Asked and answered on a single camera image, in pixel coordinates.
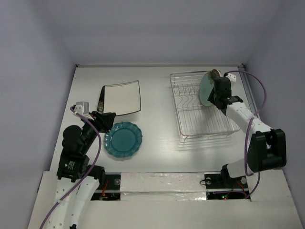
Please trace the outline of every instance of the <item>white platform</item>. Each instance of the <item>white platform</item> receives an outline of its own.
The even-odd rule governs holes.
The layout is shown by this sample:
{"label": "white platform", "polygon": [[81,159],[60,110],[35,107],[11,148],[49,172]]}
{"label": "white platform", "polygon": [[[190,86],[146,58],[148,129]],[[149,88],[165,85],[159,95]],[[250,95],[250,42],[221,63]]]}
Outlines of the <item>white platform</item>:
{"label": "white platform", "polygon": [[[63,130],[70,125],[82,126],[82,122],[69,111],[77,101],[90,102],[90,110],[96,110],[101,88],[106,84],[140,81],[142,110],[116,118],[137,124],[143,133],[143,143],[137,154],[128,160],[109,156],[103,149],[97,165],[107,172],[207,172],[219,171],[222,165],[243,158],[242,131],[216,142],[182,144],[174,112],[169,75],[173,72],[210,70],[213,67],[151,67],[151,68],[77,68],[73,79],[61,130],[57,140],[50,172],[45,172],[37,195],[29,229],[37,229],[50,210],[56,189],[56,171],[60,158]],[[222,72],[236,67],[219,67]],[[245,91],[238,75],[233,94],[240,96],[246,105]],[[95,140],[88,156],[94,159],[98,147]],[[133,184],[137,175],[127,184]],[[257,176],[249,177],[250,191]],[[194,186],[199,193],[200,186]],[[249,200],[184,200],[145,195],[129,196],[121,201],[91,201],[85,213],[84,229],[301,229],[282,170],[262,173],[261,183]]]}
{"label": "white platform", "polygon": [[[44,172],[28,229],[39,228],[52,207],[57,177]],[[253,187],[255,179],[250,179]],[[249,200],[183,200],[166,195],[131,196],[121,201],[91,201],[81,229],[301,229],[302,225],[281,170],[262,173]]]}
{"label": "white platform", "polygon": [[[244,155],[245,135],[242,131],[213,143],[180,142],[169,76],[176,72],[211,69],[213,67],[77,68],[50,170],[57,171],[64,129],[70,125],[83,125],[79,118],[72,115],[70,106],[77,101],[88,101],[90,110],[96,110],[104,85],[135,80],[140,82],[142,110],[117,117],[115,122],[130,121],[141,128],[143,143],[140,150],[132,158],[123,160],[110,156],[102,148],[97,165],[104,166],[107,172],[200,172],[219,171],[224,164],[239,160]],[[237,67],[217,69],[224,73],[237,70]],[[233,94],[241,97],[248,105],[239,75]],[[97,148],[98,139],[87,154],[91,162]]]}

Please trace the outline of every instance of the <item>screw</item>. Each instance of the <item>screw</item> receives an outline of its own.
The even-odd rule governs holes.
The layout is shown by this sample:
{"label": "screw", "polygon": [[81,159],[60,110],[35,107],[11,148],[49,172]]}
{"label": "screw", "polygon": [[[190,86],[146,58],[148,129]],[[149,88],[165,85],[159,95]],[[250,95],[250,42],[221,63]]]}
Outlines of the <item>screw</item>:
{"label": "screw", "polygon": [[121,180],[120,179],[115,179],[114,180],[114,184],[115,185],[120,185],[121,184]]}
{"label": "screw", "polygon": [[246,184],[246,183],[247,183],[247,179],[246,179],[245,177],[242,177],[242,178],[240,179],[240,182],[241,182],[242,184]]}
{"label": "screw", "polygon": [[205,179],[205,183],[207,184],[207,185],[210,185],[212,182],[211,182],[211,178],[209,178],[209,177],[207,177],[206,179]]}

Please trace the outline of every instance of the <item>wire dish rack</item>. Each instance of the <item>wire dish rack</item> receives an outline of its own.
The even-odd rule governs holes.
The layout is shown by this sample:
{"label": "wire dish rack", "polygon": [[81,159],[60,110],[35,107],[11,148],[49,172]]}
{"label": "wire dish rack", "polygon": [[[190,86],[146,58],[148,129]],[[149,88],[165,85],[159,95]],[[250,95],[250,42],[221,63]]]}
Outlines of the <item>wire dish rack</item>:
{"label": "wire dish rack", "polygon": [[172,73],[170,75],[173,99],[180,136],[187,138],[230,135],[240,128],[215,106],[203,106],[199,87],[208,71]]}

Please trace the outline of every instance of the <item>teal plate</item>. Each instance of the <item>teal plate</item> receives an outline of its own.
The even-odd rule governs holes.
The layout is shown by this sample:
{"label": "teal plate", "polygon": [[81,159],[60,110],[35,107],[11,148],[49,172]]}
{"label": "teal plate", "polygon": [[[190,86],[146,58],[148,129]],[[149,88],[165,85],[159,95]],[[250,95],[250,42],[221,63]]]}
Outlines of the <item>teal plate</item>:
{"label": "teal plate", "polygon": [[113,125],[105,134],[104,146],[114,157],[129,157],[137,152],[142,143],[142,131],[135,124],[121,122]]}
{"label": "teal plate", "polygon": [[208,98],[211,94],[212,89],[214,88],[214,79],[217,77],[221,77],[221,73],[213,69],[212,71],[207,72],[201,82],[199,88],[199,100],[204,106],[211,106],[213,105],[211,102],[208,101]]}

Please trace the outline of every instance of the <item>white wall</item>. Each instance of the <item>white wall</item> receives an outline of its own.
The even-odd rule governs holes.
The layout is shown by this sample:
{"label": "white wall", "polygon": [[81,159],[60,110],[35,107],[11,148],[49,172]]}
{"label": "white wall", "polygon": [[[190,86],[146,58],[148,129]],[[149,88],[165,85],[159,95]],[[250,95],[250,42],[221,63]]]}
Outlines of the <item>white wall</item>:
{"label": "white wall", "polygon": [[76,63],[242,63],[280,0],[45,0]]}
{"label": "white wall", "polygon": [[[305,220],[305,1],[284,0],[272,18],[246,68],[268,91],[261,118],[286,133],[286,178],[303,225]],[[250,81],[257,105],[263,94]]]}
{"label": "white wall", "polygon": [[0,4],[0,222],[27,228],[75,65],[40,0]]}

